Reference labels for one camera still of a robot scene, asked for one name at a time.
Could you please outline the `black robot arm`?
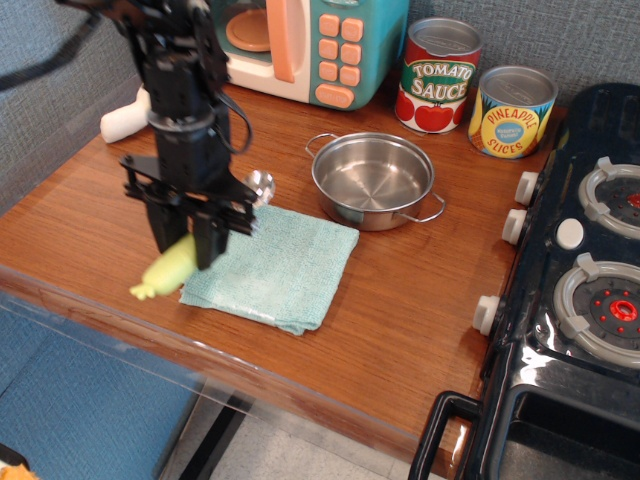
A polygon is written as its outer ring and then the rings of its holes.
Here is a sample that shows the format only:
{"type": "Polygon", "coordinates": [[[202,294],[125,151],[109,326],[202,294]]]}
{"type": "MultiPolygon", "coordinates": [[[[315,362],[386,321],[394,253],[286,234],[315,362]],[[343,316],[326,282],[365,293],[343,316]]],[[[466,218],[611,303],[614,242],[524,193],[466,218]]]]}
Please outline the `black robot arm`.
{"type": "Polygon", "coordinates": [[[109,18],[127,38],[150,96],[148,123],[157,154],[125,156],[126,193],[143,201],[159,251],[186,234],[204,270],[227,248],[230,232],[252,232],[257,198],[230,171],[238,154],[225,93],[228,57],[208,1],[72,1],[70,7],[109,18]]]}

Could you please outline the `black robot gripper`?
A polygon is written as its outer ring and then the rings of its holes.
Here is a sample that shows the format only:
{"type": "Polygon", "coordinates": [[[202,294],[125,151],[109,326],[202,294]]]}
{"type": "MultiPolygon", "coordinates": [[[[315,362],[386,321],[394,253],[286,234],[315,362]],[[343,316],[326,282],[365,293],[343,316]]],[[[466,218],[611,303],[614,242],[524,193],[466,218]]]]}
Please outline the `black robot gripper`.
{"type": "Polygon", "coordinates": [[[160,253],[193,233],[196,263],[208,269],[226,252],[229,233],[252,233],[257,195],[231,173],[227,117],[151,122],[157,153],[122,158],[126,195],[144,203],[160,253]]]}

